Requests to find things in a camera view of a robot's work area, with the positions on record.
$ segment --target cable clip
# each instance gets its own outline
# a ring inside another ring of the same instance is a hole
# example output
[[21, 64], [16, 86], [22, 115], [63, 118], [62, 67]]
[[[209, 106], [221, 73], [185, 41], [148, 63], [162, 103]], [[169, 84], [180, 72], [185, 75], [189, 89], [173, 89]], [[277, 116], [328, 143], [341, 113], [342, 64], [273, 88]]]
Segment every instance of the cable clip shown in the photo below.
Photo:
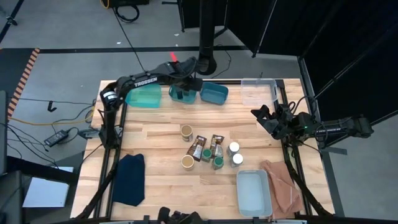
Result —
[[50, 100], [50, 101], [49, 101], [49, 105], [48, 105], [48, 107], [47, 107], [47, 110], [48, 110], [49, 112], [54, 112], [54, 111], [57, 109], [56, 107], [52, 108], [52, 103], [53, 103], [53, 101]]

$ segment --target navy blue cloth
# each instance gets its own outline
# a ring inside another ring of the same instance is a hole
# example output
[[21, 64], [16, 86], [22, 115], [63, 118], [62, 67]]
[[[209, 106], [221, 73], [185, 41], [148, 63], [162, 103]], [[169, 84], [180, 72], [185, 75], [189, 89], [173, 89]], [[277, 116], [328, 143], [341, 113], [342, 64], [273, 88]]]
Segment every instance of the navy blue cloth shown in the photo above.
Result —
[[113, 201], [137, 206], [145, 199], [144, 156], [126, 155], [119, 161], [113, 189]]

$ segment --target beige towel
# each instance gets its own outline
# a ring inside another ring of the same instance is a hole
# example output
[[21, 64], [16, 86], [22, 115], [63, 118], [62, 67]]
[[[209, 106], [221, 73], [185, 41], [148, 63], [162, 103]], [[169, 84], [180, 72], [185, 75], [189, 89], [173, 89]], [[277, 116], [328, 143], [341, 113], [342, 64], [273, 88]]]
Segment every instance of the beige towel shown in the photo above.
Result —
[[271, 192], [272, 219], [292, 217], [294, 212], [303, 210], [300, 191], [290, 178], [285, 162], [261, 162], [261, 168], [267, 171]]

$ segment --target white bottle cap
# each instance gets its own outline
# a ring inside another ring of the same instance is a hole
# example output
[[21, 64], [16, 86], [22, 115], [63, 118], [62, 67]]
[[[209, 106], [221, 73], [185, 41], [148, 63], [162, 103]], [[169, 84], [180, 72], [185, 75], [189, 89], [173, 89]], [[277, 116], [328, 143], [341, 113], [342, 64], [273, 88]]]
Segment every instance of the white bottle cap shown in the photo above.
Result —
[[243, 162], [243, 156], [237, 153], [232, 157], [232, 160], [235, 164], [241, 164]]
[[238, 152], [239, 144], [237, 142], [231, 142], [231, 144], [229, 144], [229, 150], [231, 150], [231, 152]]

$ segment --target power adapter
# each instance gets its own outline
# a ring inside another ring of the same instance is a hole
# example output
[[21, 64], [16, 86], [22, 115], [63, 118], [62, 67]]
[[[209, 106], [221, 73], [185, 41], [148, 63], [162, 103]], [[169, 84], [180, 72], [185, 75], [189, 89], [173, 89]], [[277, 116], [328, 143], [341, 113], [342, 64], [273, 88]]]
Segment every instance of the power adapter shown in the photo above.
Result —
[[61, 130], [52, 135], [51, 137], [49, 137], [48, 139], [44, 140], [44, 143], [49, 147], [53, 147], [54, 145], [58, 144], [60, 141], [66, 139], [68, 136], [69, 134], [66, 131]]

